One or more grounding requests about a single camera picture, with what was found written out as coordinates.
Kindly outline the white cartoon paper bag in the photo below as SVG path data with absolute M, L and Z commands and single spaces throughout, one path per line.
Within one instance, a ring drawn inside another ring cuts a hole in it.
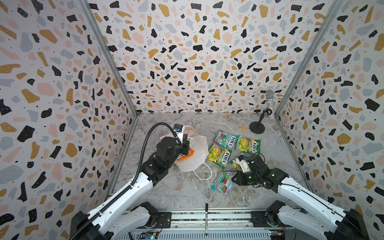
M 206 164 L 206 159 L 209 153 L 207 137 L 189 125 L 185 127 L 184 133 L 188 135 L 188 140 L 190 141 L 190 149 L 194 150 L 195 152 L 193 156 L 185 160 L 176 161 L 176 166 L 183 173 L 194 172 L 195 175 L 202 181 L 210 180 L 213 172 L 212 169 Z M 196 170 L 202 165 L 205 165 L 210 171 L 210 176 L 208 178 L 201 178 L 196 173 Z

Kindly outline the green yellow candy bag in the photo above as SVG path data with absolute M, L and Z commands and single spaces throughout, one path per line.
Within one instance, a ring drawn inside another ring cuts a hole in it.
M 240 136 L 236 142 L 236 150 L 250 155 L 261 152 L 261 141 Z

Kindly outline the green tea candy bag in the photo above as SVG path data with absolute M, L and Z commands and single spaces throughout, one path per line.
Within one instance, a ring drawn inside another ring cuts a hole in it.
M 221 147 L 217 144 L 212 144 L 209 148 L 207 160 L 217 164 L 222 169 L 225 169 L 230 160 L 231 153 L 232 151 L 230 149 Z

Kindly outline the teal mint blossom candy bag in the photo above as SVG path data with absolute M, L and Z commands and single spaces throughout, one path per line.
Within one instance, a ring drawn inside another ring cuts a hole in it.
M 232 150 L 236 146 L 239 136 L 219 130 L 213 140 L 213 143 L 220 147 Z

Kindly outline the orange berry candy bag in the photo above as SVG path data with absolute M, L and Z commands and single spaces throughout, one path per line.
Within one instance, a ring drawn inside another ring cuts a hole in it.
M 177 161 L 182 161 L 182 160 L 185 160 L 185 159 L 187 159 L 187 158 L 193 156 L 193 155 L 194 155 L 194 152 L 195 152 L 194 150 L 189 149 L 188 154 L 187 154 L 187 155 L 180 154 L 179 157 L 177 158 Z

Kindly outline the yellow mango candy bag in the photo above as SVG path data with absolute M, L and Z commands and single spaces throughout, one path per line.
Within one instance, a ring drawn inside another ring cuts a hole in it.
M 245 159 L 245 155 L 240 154 L 236 158 L 230 161 L 230 164 L 237 170 L 237 171 L 242 171 L 242 167 L 240 165 L 240 162 Z

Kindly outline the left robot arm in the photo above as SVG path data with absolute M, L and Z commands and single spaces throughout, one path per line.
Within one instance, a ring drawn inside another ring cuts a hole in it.
M 187 135 L 182 144 L 178 139 L 165 137 L 157 144 L 157 151 L 142 164 L 137 178 L 132 178 L 104 203 L 85 214 L 78 212 L 71 221 L 72 240 L 118 240 L 131 231 L 156 224 L 158 210 L 148 202 L 136 207 L 132 212 L 124 212 L 139 197 L 151 190 L 168 173 L 179 155 L 189 153 Z

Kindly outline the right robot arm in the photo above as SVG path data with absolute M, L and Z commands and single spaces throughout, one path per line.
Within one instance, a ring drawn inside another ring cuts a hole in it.
M 317 240 L 367 240 L 369 234 L 363 216 L 346 211 L 312 193 L 279 168 L 270 169 L 260 155 L 240 155 L 234 159 L 240 170 L 232 177 L 239 186 L 261 187 L 291 200 L 304 209 L 295 210 L 276 200 L 266 210 L 265 221 L 271 227 L 287 225 Z

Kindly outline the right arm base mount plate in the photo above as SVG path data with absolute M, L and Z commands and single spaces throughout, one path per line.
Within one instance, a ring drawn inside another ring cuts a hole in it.
M 282 229 L 292 227 L 283 224 L 277 214 L 268 211 L 251 211 L 250 222 L 254 228 Z

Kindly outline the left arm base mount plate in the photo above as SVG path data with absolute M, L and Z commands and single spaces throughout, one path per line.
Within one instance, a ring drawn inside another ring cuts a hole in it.
M 150 225 L 150 227 L 156 227 L 157 229 L 170 229 L 171 221 L 172 212 L 158 212 L 153 217 L 153 223 Z

